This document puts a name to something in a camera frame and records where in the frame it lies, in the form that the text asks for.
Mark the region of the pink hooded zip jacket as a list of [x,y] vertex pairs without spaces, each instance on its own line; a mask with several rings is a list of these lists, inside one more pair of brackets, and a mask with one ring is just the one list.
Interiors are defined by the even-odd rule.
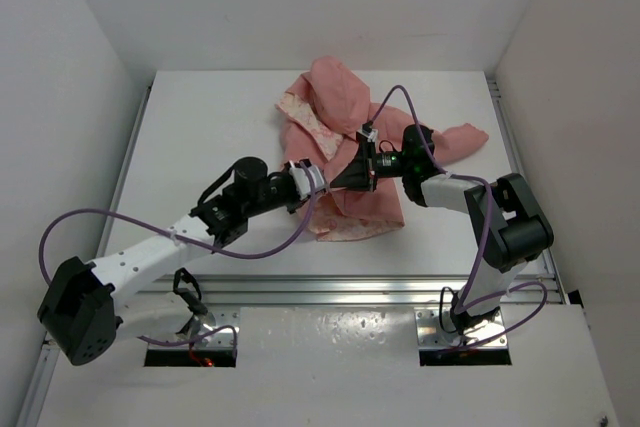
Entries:
[[[285,91],[277,110],[283,115],[280,138],[283,160],[308,159],[333,180],[357,151],[356,131],[371,120],[383,141],[401,146],[410,114],[387,106],[381,114],[369,86],[335,57],[313,61]],[[316,201],[308,230],[318,241],[372,238],[405,226],[400,198],[392,180],[373,192],[333,191]]]

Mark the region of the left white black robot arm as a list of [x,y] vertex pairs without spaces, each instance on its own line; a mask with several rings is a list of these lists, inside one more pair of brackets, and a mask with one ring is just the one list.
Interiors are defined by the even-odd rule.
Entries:
[[307,159],[270,172],[257,157],[241,158],[169,228],[151,226],[152,237],[106,257],[64,261],[46,278],[37,318],[74,366],[128,338],[169,348],[201,344],[222,328],[188,265],[209,254],[248,259],[228,247],[251,218],[304,208],[308,222],[325,187],[322,171]]

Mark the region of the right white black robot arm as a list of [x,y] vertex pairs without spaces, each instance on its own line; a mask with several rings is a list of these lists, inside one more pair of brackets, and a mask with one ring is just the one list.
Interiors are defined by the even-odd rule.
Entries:
[[513,279],[554,241],[553,230],[526,180],[509,174],[486,184],[446,173],[436,164],[433,131],[405,128],[399,151],[378,151],[365,124],[353,160],[331,181],[333,189],[375,191],[378,181],[399,178],[407,198],[421,206],[466,214],[478,252],[464,287],[452,295],[440,329],[450,335],[493,317]]

